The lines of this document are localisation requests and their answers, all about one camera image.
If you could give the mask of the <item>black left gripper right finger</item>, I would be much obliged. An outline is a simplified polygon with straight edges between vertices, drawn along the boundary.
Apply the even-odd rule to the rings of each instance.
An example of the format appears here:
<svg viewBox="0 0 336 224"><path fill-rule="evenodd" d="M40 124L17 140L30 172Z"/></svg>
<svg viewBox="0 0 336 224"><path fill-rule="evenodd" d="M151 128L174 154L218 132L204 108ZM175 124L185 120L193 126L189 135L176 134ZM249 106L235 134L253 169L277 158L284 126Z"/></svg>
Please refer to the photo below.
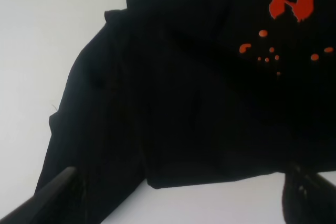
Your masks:
<svg viewBox="0 0 336 224"><path fill-rule="evenodd" d="M285 173L282 212L288 224L335 223L335 185L317 173L291 166Z"/></svg>

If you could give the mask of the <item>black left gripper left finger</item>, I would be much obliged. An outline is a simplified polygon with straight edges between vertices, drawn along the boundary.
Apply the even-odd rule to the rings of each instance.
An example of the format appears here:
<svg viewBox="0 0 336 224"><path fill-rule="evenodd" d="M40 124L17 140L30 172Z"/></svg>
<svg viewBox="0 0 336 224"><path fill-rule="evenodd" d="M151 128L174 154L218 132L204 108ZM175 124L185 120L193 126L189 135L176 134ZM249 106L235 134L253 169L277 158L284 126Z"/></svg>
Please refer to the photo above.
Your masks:
<svg viewBox="0 0 336 224"><path fill-rule="evenodd" d="M74 167L64 169L30 199L1 219L2 224L86 222L86 185Z"/></svg>

